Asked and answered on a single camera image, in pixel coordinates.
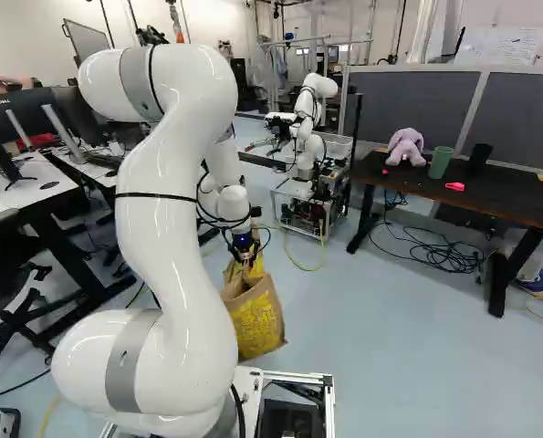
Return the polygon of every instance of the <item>white wall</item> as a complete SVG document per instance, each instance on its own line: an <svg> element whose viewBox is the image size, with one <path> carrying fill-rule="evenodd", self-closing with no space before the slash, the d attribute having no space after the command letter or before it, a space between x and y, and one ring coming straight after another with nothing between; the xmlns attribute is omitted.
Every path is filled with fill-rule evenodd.
<svg viewBox="0 0 543 438"><path fill-rule="evenodd" d="M318 33L348 37L350 3L354 6L354 38L365 37L372 0L325 0L318 2L324 11L320 20ZM373 28L373 42L370 63L375 63L382 57L387 57L396 46L399 16L402 0L376 0L376 18ZM405 21L402 30L399 50L400 60L410 44L419 0L408 0ZM271 10L268 5L263 7L265 12ZM286 32L294 32L298 27L298 37L310 36L310 5L296 5L286 8ZM268 33L266 25L268 17L263 18L264 32ZM537 27L543 29L543 0L464 0L461 26L512 26ZM281 36L280 20L276 21L276 35ZM289 56L288 63L299 74L298 61Z"/></svg>
<svg viewBox="0 0 543 438"><path fill-rule="evenodd" d="M116 47L136 45L126 0L104 3ZM151 24L175 41L164 0L132 3L140 26ZM215 46L219 39L230 39L235 56L248 57L255 20L243 0L185 0L184 6L193 43ZM0 0L0 76L33 76L44 85L67 85L77 68L74 49L60 28L63 18L106 33L98 0Z"/></svg>
<svg viewBox="0 0 543 438"><path fill-rule="evenodd" d="M126 0L104 0L117 47L136 44ZM338 38L348 36L349 1L354 3L354 38L364 38L372 0L325 0L318 32ZM376 19L370 62L386 57L396 35L402 0L376 0ZM152 24L174 39L169 9L163 0L132 0L140 26ZM194 43L215 46L219 39L232 41L237 57L251 57L255 50L255 9L245 0L185 0L190 35ZM408 47L419 0L408 0L400 58ZM286 32L298 27L299 37L309 36L309 5L286 7ZM259 28L269 34L272 9L259 4ZM0 0L0 75L35 76L46 85L66 84L77 69L74 50L62 34L62 18L106 31L99 1L93 0ZM465 0L462 26L532 26L543 29L543 0ZM280 20L274 21L277 37ZM293 77L298 59L288 60Z"/></svg>

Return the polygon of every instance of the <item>blue object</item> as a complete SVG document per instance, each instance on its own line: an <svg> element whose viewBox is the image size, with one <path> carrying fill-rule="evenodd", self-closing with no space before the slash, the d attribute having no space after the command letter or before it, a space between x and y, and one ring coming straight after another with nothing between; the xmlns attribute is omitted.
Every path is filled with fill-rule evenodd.
<svg viewBox="0 0 543 438"><path fill-rule="evenodd" d="M527 290L528 292L537 293L537 292L543 292L543 271L540 271L538 273L538 280L532 280L532 281L521 281L521 280L515 280L515 283L517 286Z"/></svg>

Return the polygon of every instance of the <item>keyboard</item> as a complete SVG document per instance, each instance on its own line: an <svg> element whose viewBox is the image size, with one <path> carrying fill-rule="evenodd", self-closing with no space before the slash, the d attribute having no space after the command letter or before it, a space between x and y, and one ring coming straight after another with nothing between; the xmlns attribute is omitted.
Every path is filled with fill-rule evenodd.
<svg viewBox="0 0 543 438"><path fill-rule="evenodd" d="M111 169L112 171L117 171L123 162L123 157L115 155L103 155L97 152L84 152L83 155L87 159L87 162L104 167L105 169Z"/></svg>

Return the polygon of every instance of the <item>white robot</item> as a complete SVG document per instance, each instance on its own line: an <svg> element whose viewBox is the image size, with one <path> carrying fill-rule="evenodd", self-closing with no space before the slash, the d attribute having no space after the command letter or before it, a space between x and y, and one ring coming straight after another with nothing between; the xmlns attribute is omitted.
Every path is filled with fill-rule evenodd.
<svg viewBox="0 0 543 438"><path fill-rule="evenodd" d="M310 73L304 80L293 113L270 112L266 115L267 123L279 119L290 125L291 136L295 140L295 151L299 180L312 178L314 161L320 160L325 153L324 141L317 134L312 134L318 125L322 107L322 98L331 98L338 93L338 84L317 73Z"/></svg>
<svg viewBox="0 0 543 438"><path fill-rule="evenodd" d="M196 184L205 158L202 210L232 227L237 240L249 236L249 203L228 132L233 71L206 46L135 47L87 58L78 83L106 117L160 120L120 167L115 217L123 257L162 313L106 310L82 319L59 342L52 375L68 400L126 429L211 436L224 407L235 407L229 388L237 346L199 253Z"/></svg>

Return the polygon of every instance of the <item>black cup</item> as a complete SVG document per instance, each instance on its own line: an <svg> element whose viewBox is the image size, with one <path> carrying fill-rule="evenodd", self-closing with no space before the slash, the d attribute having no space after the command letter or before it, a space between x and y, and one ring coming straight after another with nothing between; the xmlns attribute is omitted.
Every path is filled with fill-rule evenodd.
<svg viewBox="0 0 543 438"><path fill-rule="evenodd" d="M486 143L477 143L474 146L468 162L468 171L471 175L478 175L482 172L493 150L494 147Z"/></svg>

